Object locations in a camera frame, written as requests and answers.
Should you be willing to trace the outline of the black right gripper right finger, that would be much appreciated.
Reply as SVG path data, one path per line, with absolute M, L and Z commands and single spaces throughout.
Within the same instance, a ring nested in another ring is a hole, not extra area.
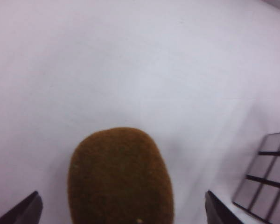
M 210 190 L 205 193 L 205 210 L 208 224 L 243 224 Z

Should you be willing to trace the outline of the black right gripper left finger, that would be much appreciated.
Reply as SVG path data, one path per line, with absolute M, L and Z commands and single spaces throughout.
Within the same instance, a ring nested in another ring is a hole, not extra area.
M 34 191 L 2 215 L 0 224 L 38 224 L 42 209 L 42 198 L 37 191 Z

